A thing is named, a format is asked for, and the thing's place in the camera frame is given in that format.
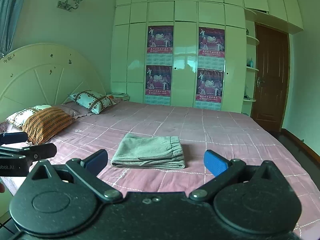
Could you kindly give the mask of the grey pants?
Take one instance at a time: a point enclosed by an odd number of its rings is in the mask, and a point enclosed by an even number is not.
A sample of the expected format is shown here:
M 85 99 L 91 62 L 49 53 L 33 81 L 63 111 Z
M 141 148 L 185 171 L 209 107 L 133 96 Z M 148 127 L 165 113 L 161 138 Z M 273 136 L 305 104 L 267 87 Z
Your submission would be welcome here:
M 127 133 L 114 154 L 111 165 L 123 168 L 185 168 L 180 139 L 177 136 L 138 137 Z

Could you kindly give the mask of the pink quilted bedspread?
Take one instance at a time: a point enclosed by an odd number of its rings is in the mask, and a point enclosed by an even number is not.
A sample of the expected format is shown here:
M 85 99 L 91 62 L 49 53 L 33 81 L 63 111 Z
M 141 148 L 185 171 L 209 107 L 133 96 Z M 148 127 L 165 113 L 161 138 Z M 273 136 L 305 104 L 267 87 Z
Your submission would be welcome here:
M 127 133 L 177 136 L 185 168 L 111 165 Z M 319 239 L 319 191 L 289 151 L 246 115 L 121 102 L 76 119 L 49 142 L 55 157 L 34 161 L 10 203 L 15 239 Z M 103 149 L 97 175 L 120 191 L 101 201 L 66 167 Z M 214 178 L 204 166 L 212 150 L 246 163 L 239 180 L 208 202 L 189 194 Z

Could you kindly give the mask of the pink flat pillow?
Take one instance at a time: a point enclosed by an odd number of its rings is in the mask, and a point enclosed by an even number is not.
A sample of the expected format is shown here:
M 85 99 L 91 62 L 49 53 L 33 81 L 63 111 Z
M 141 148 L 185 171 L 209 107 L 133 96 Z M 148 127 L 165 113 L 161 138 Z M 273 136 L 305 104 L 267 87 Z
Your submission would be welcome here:
M 74 101 L 70 101 L 68 103 L 60 105 L 55 105 L 55 107 L 63 110 L 65 113 L 69 114 L 74 119 L 94 115 L 94 113 L 92 113 L 89 109 L 77 104 Z

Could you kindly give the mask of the white dotted pillow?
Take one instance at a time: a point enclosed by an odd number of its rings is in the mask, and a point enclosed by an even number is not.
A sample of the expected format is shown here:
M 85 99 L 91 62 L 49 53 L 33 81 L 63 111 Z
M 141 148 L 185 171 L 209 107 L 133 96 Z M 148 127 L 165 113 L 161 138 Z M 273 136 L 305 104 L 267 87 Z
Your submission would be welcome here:
M 6 118 L 6 122 L 17 127 L 17 128 L 22 128 L 25 121 L 31 117 L 32 115 L 36 114 L 37 112 L 50 108 L 51 105 L 37 105 L 34 107 L 30 108 L 25 108 L 21 111 L 17 111 L 14 114 L 10 115 L 9 117 Z

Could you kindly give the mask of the white bed headboard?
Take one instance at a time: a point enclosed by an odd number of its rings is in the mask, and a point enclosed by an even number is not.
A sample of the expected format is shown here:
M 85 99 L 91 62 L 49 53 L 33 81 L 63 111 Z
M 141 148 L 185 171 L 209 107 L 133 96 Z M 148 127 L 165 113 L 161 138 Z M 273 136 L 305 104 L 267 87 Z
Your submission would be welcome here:
M 84 90 L 106 92 L 92 64 L 67 46 L 30 44 L 1 58 L 1 121 L 25 108 L 63 104 Z

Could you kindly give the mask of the upper right poster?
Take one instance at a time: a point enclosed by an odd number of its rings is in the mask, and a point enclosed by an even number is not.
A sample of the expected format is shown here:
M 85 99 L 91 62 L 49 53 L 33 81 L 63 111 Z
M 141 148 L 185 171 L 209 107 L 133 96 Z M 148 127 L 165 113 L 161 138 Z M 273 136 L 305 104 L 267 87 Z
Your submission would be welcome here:
M 225 31 L 223 29 L 199 27 L 199 55 L 225 57 Z

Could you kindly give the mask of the brown wooden door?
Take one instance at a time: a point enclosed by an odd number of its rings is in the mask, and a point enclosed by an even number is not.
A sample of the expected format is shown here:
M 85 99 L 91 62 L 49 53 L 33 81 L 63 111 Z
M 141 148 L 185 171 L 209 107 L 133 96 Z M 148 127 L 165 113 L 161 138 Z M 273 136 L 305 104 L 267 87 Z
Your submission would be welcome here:
M 277 134 L 284 121 L 290 79 L 290 41 L 288 33 L 255 24 L 258 69 L 255 78 L 251 117 L 264 130 Z

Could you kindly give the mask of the poster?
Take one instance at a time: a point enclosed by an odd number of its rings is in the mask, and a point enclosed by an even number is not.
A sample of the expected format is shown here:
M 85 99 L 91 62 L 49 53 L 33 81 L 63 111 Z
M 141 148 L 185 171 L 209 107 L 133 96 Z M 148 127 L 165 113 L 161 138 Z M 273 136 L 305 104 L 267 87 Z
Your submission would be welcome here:
M 147 53 L 172 54 L 173 25 L 148 26 Z
M 172 66 L 147 65 L 145 94 L 150 96 L 171 96 Z
M 225 57 L 225 31 L 223 29 L 199 27 L 199 55 Z
M 196 102 L 221 103 L 224 72 L 215 69 L 197 70 Z

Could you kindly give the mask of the grey curtain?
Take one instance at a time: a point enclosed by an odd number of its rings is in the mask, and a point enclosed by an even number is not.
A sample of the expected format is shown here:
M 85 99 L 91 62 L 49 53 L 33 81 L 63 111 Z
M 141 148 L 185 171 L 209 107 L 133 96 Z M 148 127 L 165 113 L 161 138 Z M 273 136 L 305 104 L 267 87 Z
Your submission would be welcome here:
M 1 58 L 11 50 L 23 2 L 24 0 L 0 0 Z

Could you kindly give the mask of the white wardrobe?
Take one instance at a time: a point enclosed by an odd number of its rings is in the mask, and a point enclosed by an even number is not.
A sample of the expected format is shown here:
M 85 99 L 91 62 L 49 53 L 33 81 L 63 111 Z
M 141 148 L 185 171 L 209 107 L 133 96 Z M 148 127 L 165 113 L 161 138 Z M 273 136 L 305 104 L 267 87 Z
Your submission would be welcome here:
M 116 0 L 111 89 L 131 101 L 241 112 L 246 77 L 246 21 L 294 33 L 303 29 L 297 0 Z M 172 54 L 148 54 L 148 26 L 173 25 Z M 199 55 L 199 27 L 225 31 L 225 57 Z M 172 66 L 171 96 L 145 94 L 147 65 Z M 221 103 L 196 102 L 197 70 L 224 72 Z

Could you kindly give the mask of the orange striped pillow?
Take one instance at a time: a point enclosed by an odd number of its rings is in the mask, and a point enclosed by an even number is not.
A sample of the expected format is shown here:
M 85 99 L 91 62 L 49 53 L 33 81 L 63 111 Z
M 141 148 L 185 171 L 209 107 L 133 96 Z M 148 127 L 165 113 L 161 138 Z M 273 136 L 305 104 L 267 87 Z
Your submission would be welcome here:
M 40 145 L 70 126 L 74 121 L 74 118 L 60 108 L 49 107 L 30 116 L 23 124 L 22 131 L 27 133 L 28 142 Z

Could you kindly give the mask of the lower left poster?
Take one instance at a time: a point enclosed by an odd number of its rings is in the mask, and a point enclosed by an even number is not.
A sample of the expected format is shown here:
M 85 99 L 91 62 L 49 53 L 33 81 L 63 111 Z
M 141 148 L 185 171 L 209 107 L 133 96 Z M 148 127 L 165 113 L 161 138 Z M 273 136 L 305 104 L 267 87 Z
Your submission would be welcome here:
M 145 94 L 150 96 L 171 96 L 172 66 L 147 65 Z

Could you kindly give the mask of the upper left poster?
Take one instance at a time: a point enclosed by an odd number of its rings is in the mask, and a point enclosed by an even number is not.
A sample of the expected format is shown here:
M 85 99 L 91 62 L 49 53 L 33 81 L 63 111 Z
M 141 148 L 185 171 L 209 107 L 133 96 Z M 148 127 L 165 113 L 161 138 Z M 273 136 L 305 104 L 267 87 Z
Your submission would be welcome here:
M 147 53 L 172 54 L 173 25 L 148 26 Z

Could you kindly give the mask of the corner shelf unit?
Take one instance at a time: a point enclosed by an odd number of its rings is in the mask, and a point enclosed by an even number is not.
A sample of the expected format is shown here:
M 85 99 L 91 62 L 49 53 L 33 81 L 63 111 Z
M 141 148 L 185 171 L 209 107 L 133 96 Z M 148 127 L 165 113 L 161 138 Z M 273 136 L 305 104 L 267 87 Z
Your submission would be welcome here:
M 253 21 L 246 21 L 246 77 L 245 77 L 245 93 L 242 104 L 242 114 L 251 116 L 254 103 L 254 92 L 256 87 L 256 79 L 259 72 L 257 68 L 257 46 L 259 40 L 255 33 L 255 23 Z

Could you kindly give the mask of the lower right poster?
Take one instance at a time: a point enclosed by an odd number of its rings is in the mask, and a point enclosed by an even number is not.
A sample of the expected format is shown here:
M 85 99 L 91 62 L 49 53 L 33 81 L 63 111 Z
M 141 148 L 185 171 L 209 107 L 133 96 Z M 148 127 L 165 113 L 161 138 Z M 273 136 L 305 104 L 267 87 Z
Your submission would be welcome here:
M 197 70 L 196 102 L 221 103 L 224 72 L 215 69 Z

